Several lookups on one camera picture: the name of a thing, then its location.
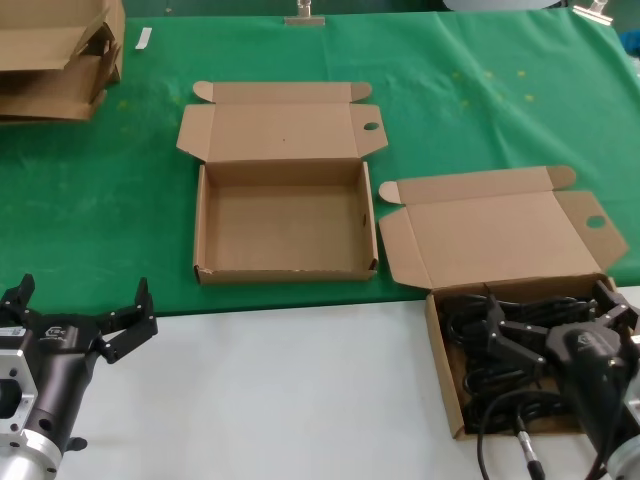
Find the black cable bundle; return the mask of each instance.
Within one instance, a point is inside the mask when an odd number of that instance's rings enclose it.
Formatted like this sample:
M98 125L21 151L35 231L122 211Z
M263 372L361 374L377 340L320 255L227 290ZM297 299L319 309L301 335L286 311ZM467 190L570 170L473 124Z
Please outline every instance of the black cable bundle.
M526 325L552 328L557 325L586 322L595 318L596 302L590 299L554 297L547 300L520 304L499 302L506 319ZM483 416L489 405L500 395L535 384L530 373L506 364L487 352L486 327L487 299L480 295L449 297L440 305L443 335L459 345L467 357L464 390L471 400L463 407L465 431L479 433ZM543 417L569 412L558 396L516 395L505 399L492 409L483 425L483 434L516 428Z

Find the cable connector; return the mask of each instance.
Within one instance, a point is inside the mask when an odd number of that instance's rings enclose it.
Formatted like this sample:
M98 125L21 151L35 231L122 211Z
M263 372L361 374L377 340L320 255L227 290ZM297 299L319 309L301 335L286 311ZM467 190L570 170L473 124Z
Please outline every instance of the cable connector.
M524 430L518 432L518 441L520 442L520 447L522 447L524 458L527 461L527 470L529 470L531 480L544 480L544 469L542 468L540 460L538 460L536 452L533 451L529 434Z

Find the empty cardboard box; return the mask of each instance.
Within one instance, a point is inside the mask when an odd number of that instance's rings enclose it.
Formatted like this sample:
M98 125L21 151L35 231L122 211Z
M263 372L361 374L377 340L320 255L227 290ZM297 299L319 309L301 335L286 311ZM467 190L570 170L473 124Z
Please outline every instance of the empty cardboard box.
M404 205L379 222L396 282L429 291L427 327L451 434L464 436L465 358L447 345L437 305L484 294L530 302L588 296L628 247L590 192L561 191L569 167L535 167L386 182L380 196ZM544 431L566 431L549 419Z
M362 157L387 145L358 83L208 83L178 148L200 168L201 283L367 280L378 250Z
M123 39L121 0L0 0L0 122L88 120Z

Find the metal clip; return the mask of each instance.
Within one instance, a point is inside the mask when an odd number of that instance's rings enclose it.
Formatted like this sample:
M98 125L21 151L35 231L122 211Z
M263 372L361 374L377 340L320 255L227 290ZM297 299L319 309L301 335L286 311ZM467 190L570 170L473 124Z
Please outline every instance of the metal clip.
M311 0L298 0L298 15L284 17L286 25L324 25L324 17L311 15Z
M601 23L608 27L611 25L611 22L613 22L613 18L602 14L602 10L604 10L604 7L607 5L607 1L608 0L594 0L589 8L574 5L573 13L577 13L582 17L589 18L594 22Z

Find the stacked cardboard boxes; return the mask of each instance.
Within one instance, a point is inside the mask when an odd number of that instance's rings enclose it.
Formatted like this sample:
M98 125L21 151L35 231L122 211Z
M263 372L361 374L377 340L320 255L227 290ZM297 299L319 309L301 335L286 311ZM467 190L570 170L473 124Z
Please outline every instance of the stacked cardboard boxes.
M0 123L89 120L122 75L121 0L0 0Z

